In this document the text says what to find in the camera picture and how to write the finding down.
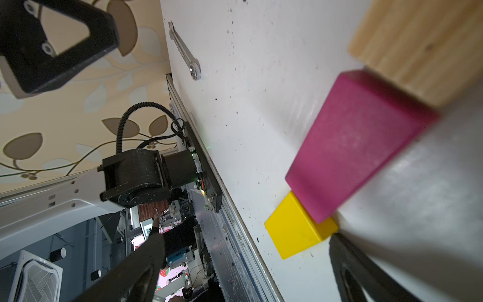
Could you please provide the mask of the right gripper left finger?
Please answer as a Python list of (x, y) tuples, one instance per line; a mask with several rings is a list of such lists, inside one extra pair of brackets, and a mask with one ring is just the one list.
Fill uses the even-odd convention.
[(152, 301), (165, 259), (164, 237), (154, 234), (75, 301)]

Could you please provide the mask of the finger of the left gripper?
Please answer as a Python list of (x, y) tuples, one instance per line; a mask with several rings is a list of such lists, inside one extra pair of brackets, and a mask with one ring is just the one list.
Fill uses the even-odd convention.
[[(89, 35), (55, 50), (41, 23), (45, 8), (85, 25)], [(113, 16), (84, 1), (1, 1), (1, 74), (17, 99), (61, 88), (118, 45)]]

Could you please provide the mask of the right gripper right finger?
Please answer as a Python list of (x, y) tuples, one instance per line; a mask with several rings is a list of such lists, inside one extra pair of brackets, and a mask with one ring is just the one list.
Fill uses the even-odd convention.
[(391, 278), (344, 235), (331, 236), (333, 273), (342, 301), (413, 301), (413, 295)]

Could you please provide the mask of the yellow block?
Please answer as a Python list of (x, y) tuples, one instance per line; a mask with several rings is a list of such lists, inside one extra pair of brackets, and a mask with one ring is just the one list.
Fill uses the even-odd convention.
[(332, 218), (315, 222), (291, 191), (265, 221), (280, 257), (288, 259), (320, 242), (338, 231)]

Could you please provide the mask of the magenta block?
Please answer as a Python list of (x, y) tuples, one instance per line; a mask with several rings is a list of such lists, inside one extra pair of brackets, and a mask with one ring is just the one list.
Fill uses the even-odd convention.
[(343, 72), (286, 182), (321, 223), (439, 118), (435, 110), (365, 70)]

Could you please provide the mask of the wooden block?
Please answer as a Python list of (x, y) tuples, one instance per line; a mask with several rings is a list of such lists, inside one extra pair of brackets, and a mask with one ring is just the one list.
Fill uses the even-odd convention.
[(482, 79), (482, 1), (372, 1), (348, 53), (433, 108)]

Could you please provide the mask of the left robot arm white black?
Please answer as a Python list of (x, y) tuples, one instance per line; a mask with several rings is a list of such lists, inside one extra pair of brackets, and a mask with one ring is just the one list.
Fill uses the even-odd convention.
[(152, 3), (1, 2), (2, 258), (197, 180), (133, 8)]

